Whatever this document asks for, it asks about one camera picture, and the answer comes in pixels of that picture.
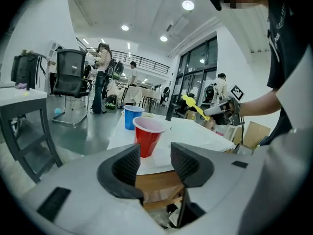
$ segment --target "yellow object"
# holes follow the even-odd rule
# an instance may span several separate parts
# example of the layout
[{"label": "yellow object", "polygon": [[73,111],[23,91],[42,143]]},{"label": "yellow object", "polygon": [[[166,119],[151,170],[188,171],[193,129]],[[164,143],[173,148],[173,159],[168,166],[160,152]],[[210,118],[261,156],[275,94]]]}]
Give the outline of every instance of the yellow object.
[{"label": "yellow object", "polygon": [[182,99],[184,99],[184,100],[186,101],[186,104],[187,104],[189,107],[194,107],[194,108],[197,110],[197,112],[199,112],[199,114],[200,114],[202,117],[204,117],[204,119],[205,119],[206,121],[209,121],[209,120],[210,120],[210,117],[204,115],[203,110],[202,110],[200,107],[198,107],[198,106],[196,105],[196,101],[195,101],[192,97],[188,97],[187,95],[183,95],[183,96],[182,96]]}]

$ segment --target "railing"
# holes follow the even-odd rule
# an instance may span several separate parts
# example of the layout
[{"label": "railing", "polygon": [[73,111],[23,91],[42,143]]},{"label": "railing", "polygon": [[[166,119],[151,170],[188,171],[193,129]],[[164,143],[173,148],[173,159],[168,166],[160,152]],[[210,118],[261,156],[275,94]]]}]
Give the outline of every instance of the railing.
[{"label": "railing", "polygon": [[[86,51],[88,51],[87,56],[97,56],[96,49],[92,48],[86,48]],[[161,63],[152,61],[150,59],[139,57],[136,55],[128,54],[125,52],[120,52],[117,50],[112,50],[112,55],[116,61],[121,61],[123,63],[130,63],[131,61],[136,62],[138,68],[144,68],[149,70],[154,70],[163,74],[167,74],[169,66],[163,65]]]}]

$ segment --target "chair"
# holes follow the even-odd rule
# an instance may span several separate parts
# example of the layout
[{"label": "chair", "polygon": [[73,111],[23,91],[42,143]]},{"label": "chair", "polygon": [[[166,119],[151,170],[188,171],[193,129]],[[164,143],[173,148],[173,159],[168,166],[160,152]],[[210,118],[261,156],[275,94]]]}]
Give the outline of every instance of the chair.
[{"label": "chair", "polygon": [[[91,81],[84,79],[84,62],[86,53],[75,49],[62,49],[57,53],[57,80],[53,88],[55,95],[64,95],[64,109],[61,113],[52,118],[53,122],[76,125],[87,116]],[[66,96],[81,98],[88,96],[86,114],[76,123],[57,120],[66,110]]]}]

